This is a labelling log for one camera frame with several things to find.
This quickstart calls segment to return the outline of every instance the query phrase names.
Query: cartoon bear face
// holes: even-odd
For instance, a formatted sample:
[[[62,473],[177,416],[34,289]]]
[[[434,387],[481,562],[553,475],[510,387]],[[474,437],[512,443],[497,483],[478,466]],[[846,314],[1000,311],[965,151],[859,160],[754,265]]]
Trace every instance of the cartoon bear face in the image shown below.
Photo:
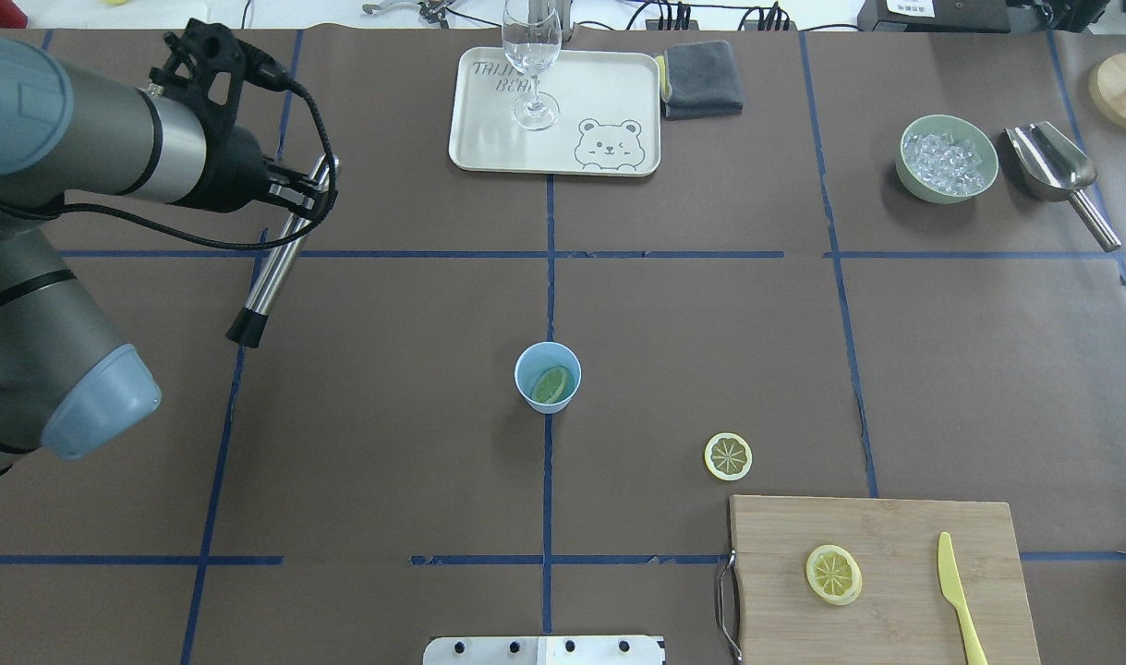
[[[580,122],[574,159],[583,170],[635,170],[644,162],[640,123],[626,119],[620,125],[600,125],[591,118]]]

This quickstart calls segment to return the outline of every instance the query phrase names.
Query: yellow knife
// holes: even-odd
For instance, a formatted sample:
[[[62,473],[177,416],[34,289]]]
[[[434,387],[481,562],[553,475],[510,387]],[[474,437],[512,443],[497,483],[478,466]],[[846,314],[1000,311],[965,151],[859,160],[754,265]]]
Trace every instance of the yellow knife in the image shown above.
[[[985,653],[981,651],[977,631],[973,630],[969,605],[964,601],[964,587],[960,586],[960,575],[956,572],[956,555],[953,554],[953,536],[949,536],[948,531],[941,531],[939,534],[938,547],[936,547],[936,568],[939,572],[939,590],[944,593],[944,600],[949,601],[955,606],[956,615],[960,620],[964,659],[969,665],[989,665],[985,662]]]

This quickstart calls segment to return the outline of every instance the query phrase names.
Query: wooden cutting board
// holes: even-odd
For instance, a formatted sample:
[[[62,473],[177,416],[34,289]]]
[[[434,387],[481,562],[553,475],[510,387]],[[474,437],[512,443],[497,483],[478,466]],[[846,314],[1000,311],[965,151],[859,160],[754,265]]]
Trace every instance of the wooden cutting board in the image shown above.
[[[731,497],[748,664],[964,665],[956,611],[936,573],[936,539],[956,565],[990,665],[1037,665],[1010,506],[1006,503]],[[858,601],[833,606],[805,579],[805,559],[837,543],[861,568]]]

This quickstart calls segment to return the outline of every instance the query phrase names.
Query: blue joint cap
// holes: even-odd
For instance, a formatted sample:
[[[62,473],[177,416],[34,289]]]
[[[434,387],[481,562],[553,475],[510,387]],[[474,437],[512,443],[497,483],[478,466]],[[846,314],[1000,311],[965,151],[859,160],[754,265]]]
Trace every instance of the blue joint cap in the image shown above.
[[[124,344],[90,368],[61,401],[42,430],[42,447],[78,459],[118,437],[161,405],[136,347]]]
[[[0,176],[48,155],[70,127],[74,92],[57,60],[0,38]]]

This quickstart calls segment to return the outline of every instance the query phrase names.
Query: brown table surface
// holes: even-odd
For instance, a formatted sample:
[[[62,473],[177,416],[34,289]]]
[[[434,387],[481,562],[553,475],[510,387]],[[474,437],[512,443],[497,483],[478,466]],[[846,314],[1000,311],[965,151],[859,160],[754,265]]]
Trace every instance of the brown table surface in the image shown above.
[[[166,399],[0,480],[0,663],[418,664],[435,636],[624,631],[727,664],[733,493],[1009,502],[1044,663],[1126,663],[1126,134],[1087,92],[1126,37],[569,47],[705,38],[734,46],[743,116],[665,122],[637,180],[449,161],[456,62],[495,30],[249,34],[297,59],[342,197],[244,353],[222,333],[253,255],[47,224]],[[166,54],[104,30],[48,51],[136,84]],[[895,143],[931,113],[1082,140],[1121,251],[1009,159],[972,201],[906,194]],[[311,165],[302,105],[250,91],[240,122]],[[123,205],[231,240],[283,218]],[[511,368],[551,336],[583,387],[544,417]],[[722,431],[756,451],[738,483],[701,466]]]

